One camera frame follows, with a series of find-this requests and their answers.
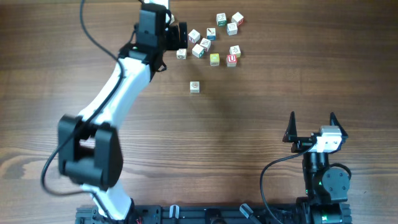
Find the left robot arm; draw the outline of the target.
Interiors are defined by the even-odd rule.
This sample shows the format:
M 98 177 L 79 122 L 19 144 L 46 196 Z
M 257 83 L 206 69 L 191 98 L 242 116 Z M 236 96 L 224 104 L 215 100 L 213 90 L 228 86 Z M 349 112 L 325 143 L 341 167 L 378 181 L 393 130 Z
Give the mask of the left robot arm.
M 187 45 L 187 25 L 172 25 L 169 2 L 144 1 L 103 89 L 78 116 L 65 115 L 58 123 L 59 173 L 92 196 L 107 223 L 133 222 L 134 201 L 119 181 L 123 155 L 118 130 L 155 73 L 166 70 L 163 54 Z

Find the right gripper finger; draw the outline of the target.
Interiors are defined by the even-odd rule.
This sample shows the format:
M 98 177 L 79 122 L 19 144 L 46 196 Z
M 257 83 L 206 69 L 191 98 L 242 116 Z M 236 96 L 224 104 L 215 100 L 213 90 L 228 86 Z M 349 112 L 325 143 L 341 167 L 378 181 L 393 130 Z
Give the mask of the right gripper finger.
M 339 121 L 336 118 L 336 115 L 334 114 L 334 112 L 330 113 L 330 125 L 331 126 L 337 126 L 339 127 L 340 131 L 341 131 L 341 137 L 343 139 L 348 139 L 348 134 L 347 132 L 344 130 L 344 128 L 342 127 L 342 125 L 339 123 Z
M 296 127 L 296 119 L 295 112 L 292 111 L 290 113 L 289 123 L 287 129 L 285 131 L 284 137 L 282 138 L 283 142 L 297 142 L 297 127 Z

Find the red picture wooden block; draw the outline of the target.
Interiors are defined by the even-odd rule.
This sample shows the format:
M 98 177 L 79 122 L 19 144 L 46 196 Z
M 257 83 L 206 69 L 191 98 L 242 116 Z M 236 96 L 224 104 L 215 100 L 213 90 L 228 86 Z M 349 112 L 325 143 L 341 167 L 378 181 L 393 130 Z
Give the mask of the red picture wooden block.
M 190 82 L 190 93 L 200 92 L 200 82 Z

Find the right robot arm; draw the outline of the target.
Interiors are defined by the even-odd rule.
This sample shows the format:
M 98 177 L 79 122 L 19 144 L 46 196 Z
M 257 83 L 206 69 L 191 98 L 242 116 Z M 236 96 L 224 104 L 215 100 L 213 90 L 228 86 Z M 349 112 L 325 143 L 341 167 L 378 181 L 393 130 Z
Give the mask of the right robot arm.
M 319 131 L 309 137 L 297 135 L 295 113 L 290 114 L 282 141 L 291 142 L 291 151 L 303 156 L 302 169 L 307 196 L 296 200 L 301 223 L 352 222 L 351 209 L 346 203 L 352 173 L 345 165 L 331 164 L 329 161 L 329 155 L 339 151 L 347 138 L 347 132 L 334 113 L 330 114 L 329 125 L 321 126 Z

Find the black picture wooden block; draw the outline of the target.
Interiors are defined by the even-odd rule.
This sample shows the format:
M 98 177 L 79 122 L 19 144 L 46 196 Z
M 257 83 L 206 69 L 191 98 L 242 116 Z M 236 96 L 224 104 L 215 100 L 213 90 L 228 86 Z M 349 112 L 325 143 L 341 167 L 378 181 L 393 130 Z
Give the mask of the black picture wooden block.
M 187 50 L 186 49 L 178 49 L 176 51 L 177 59 L 185 60 L 187 58 Z

